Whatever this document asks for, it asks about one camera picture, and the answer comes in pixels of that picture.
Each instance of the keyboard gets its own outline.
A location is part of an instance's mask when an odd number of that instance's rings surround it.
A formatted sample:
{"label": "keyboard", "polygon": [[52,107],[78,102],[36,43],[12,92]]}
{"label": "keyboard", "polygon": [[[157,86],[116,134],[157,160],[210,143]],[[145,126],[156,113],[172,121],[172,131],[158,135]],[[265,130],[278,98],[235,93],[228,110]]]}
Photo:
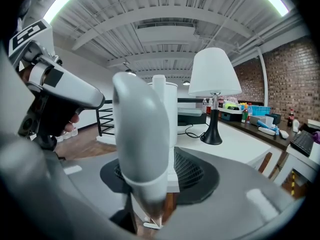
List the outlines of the keyboard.
{"label": "keyboard", "polygon": [[314,145],[314,138],[311,133],[303,130],[300,134],[294,136],[290,144],[294,149],[309,157]]}

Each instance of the blue container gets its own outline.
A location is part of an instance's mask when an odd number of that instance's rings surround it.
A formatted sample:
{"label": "blue container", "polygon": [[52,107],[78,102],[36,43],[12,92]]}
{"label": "blue container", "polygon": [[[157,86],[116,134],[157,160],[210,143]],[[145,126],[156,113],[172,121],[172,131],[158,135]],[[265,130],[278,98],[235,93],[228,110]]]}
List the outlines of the blue container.
{"label": "blue container", "polygon": [[265,116],[266,114],[270,114],[271,107],[270,106],[252,106],[252,115],[253,116]]}

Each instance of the red brick wall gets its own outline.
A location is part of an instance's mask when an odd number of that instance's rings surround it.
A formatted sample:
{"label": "red brick wall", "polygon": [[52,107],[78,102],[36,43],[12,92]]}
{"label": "red brick wall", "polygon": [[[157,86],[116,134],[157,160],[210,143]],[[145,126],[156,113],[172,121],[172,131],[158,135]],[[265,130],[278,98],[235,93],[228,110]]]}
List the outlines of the red brick wall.
{"label": "red brick wall", "polygon": [[[268,79],[268,105],[272,113],[288,119],[290,108],[295,118],[320,121],[320,63],[309,37],[303,37],[263,54]],[[242,94],[239,100],[264,101],[264,83],[259,59],[235,68]]]}

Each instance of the kitchen counter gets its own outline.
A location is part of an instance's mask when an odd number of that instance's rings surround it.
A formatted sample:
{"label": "kitchen counter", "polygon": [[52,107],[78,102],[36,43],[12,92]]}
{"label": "kitchen counter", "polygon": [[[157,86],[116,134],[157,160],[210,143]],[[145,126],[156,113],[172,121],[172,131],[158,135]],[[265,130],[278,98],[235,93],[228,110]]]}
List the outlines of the kitchen counter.
{"label": "kitchen counter", "polygon": [[284,130],[289,134],[289,137],[287,139],[283,139],[280,135],[271,136],[262,131],[259,131],[257,126],[250,123],[227,121],[221,118],[219,118],[219,121],[223,122],[226,125],[232,126],[238,130],[241,130],[247,134],[250,134],[272,146],[277,147],[282,151],[285,151],[287,149],[288,145],[290,144],[290,141],[296,135],[296,133],[292,131],[292,127],[288,127],[287,123],[285,122],[281,122],[277,126],[280,130]]}

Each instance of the bottle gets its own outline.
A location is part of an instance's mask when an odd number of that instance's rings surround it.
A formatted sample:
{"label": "bottle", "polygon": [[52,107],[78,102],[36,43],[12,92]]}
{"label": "bottle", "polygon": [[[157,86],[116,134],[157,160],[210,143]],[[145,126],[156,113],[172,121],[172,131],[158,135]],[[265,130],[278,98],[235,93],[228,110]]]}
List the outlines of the bottle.
{"label": "bottle", "polygon": [[202,101],[202,113],[206,113],[207,112],[207,99],[204,98]]}
{"label": "bottle", "polygon": [[242,120],[241,120],[241,123],[245,123],[247,121],[247,118],[248,118],[248,105],[245,104],[244,105],[244,110],[242,112]]}
{"label": "bottle", "polygon": [[292,126],[292,123],[295,119],[295,115],[294,115],[294,109],[291,108],[290,109],[290,113],[289,113],[289,117],[288,117],[288,126],[291,127]]}
{"label": "bottle", "polygon": [[208,105],[206,106],[206,113],[207,113],[208,115],[210,115],[210,113],[211,113],[211,106],[212,106],[212,98],[209,98],[209,103],[208,103]]}
{"label": "bottle", "polygon": [[248,103],[248,117],[246,119],[248,123],[250,122],[250,118],[252,116],[252,113],[253,113],[252,104]]}

